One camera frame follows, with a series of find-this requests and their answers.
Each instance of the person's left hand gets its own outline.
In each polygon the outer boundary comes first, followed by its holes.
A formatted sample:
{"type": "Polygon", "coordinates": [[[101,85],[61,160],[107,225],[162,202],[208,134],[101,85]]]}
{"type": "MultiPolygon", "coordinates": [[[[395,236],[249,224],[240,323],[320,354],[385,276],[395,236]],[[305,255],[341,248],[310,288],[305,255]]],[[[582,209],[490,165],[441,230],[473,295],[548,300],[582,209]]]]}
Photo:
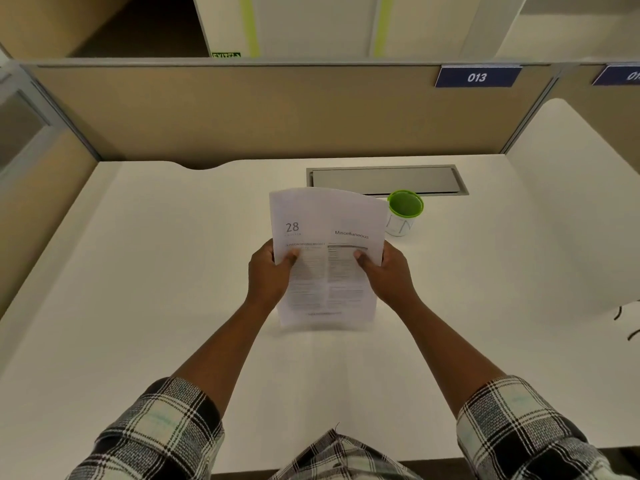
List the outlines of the person's left hand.
{"type": "Polygon", "coordinates": [[[291,268],[299,255],[300,250],[290,250],[276,266],[273,261],[273,239],[265,242],[249,261],[249,291],[245,302],[272,311],[289,286],[291,268]]]}

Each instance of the document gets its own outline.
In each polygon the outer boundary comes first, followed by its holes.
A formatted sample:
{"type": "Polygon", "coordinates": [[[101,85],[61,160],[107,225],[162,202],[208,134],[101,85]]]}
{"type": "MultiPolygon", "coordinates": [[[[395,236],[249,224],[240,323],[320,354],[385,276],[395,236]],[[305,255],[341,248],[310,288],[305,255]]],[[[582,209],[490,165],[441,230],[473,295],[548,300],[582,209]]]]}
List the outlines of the document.
{"type": "Polygon", "coordinates": [[[306,187],[272,192],[269,202],[276,264],[289,250],[300,250],[278,304],[281,325],[372,321],[377,298],[353,253],[382,263],[387,201],[306,187]]]}

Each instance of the shirt sleeve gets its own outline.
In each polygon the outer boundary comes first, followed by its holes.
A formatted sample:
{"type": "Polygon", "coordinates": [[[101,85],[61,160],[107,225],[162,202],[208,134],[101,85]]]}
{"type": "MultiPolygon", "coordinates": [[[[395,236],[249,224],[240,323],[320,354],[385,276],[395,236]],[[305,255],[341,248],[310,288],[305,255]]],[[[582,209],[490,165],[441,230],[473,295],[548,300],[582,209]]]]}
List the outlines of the shirt sleeve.
{"type": "Polygon", "coordinates": [[[208,480],[224,435],[218,410],[200,389],[160,379],[98,436],[68,478],[208,480]]]}
{"type": "Polygon", "coordinates": [[[526,381],[515,376],[480,388],[458,415],[458,444],[481,480],[630,479],[526,381]]]}

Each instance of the hand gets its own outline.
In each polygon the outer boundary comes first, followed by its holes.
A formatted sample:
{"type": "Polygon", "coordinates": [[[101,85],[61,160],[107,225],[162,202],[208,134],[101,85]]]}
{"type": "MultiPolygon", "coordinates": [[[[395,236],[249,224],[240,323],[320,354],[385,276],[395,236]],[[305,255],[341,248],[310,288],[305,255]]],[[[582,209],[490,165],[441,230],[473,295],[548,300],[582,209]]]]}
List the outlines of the hand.
{"type": "Polygon", "coordinates": [[[374,293],[396,313],[405,306],[415,306],[421,303],[418,293],[413,288],[409,264],[402,252],[385,241],[382,251],[382,266],[376,266],[362,251],[356,251],[353,256],[360,267],[367,274],[374,293]]]}
{"type": "Polygon", "coordinates": [[[253,253],[249,261],[249,291],[245,303],[272,311],[289,286],[289,274],[300,250],[291,250],[276,266],[273,261],[273,239],[253,253]]]}

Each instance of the green lid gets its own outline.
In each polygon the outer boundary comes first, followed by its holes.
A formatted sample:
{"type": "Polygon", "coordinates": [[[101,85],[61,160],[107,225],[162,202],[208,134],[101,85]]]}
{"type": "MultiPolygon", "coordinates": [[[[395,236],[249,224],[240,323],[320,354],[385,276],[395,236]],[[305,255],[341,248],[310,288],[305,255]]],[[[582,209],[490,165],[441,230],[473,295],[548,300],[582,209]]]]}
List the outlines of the green lid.
{"type": "Polygon", "coordinates": [[[391,212],[405,219],[418,217],[424,209],[424,202],[420,195],[411,190],[396,190],[387,197],[387,200],[391,212]]]}

